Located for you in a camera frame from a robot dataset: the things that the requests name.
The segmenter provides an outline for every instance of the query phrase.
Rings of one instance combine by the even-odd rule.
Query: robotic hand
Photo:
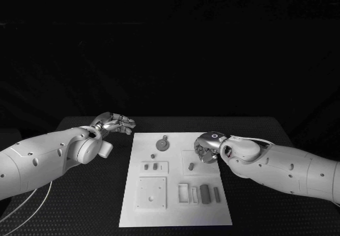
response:
[[[194,152],[200,161],[209,164],[220,156],[235,175],[250,178],[269,188],[340,203],[337,161],[292,147],[274,145],[266,140],[226,136],[213,131],[197,138]]]
[[[44,186],[96,154],[106,158],[109,132],[131,134],[134,120],[105,112],[89,126],[24,139],[0,152],[0,200]]]

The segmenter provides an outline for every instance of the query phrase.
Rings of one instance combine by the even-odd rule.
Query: black table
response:
[[[131,117],[134,132],[220,131],[292,146],[278,121],[271,117]],[[89,125],[93,117],[66,117],[57,131]],[[284,194],[233,175],[219,160],[220,178],[233,226],[118,228],[128,174],[132,135],[112,133],[114,150],[72,168],[52,184],[40,211],[13,236],[108,235],[340,235],[340,215],[325,200]],[[42,187],[27,204],[0,226],[4,234],[27,219],[44,198]],[[7,215],[29,193],[13,197]]]

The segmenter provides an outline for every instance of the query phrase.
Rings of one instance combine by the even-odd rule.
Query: white rectangular piece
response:
[[[193,151],[193,143],[201,134],[203,132],[134,133],[119,227],[232,225],[217,164],[199,163],[199,156],[194,155]],[[167,136],[170,147],[165,151],[158,151],[155,148],[155,142],[163,138],[164,135]],[[199,171],[199,173],[196,173],[194,175],[183,175],[181,151],[186,151],[183,156],[190,157],[190,161],[196,162],[193,172],[200,169],[200,164],[206,165],[204,168],[216,165],[216,169],[213,169],[213,172],[209,172],[204,169],[203,172]],[[144,165],[141,164],[142,162],[167,162],[168,174],[141,174],[141,171],[144,171]],[[153,164],[148,165],[148,170],[153,171]],[[138,187],[137,182],[140,177],[165,178],[165,209],[135,209]],[[189,204],[178,204],[178,183],[187,184]],[[220,203],[212,201],[212,203],[209,204],[201,204],[199,186],[203,184],[207,184],[210,187],[217,187]],[[190,200],[191,187],[196,187],[197,190],[199,204],[196,205],[191,204]]]
[[[135,210],[165,209],[167,179],[164,177],[142,177],[137,181]]]
[[[178,183],[178,204],[189,204],[187,184]]]
[[[217,162],[203,163],[194,151],[181,151],[181,163],[184,176],[219,175]],[[189,170],[190,163],[193,163],[193,170]]]
[[[199,204],[197,188],[191,187],[191,203]]]
[[[168,174],[168,162],[141,162],[140,163],[140,174],[141,175],[167,175]]]

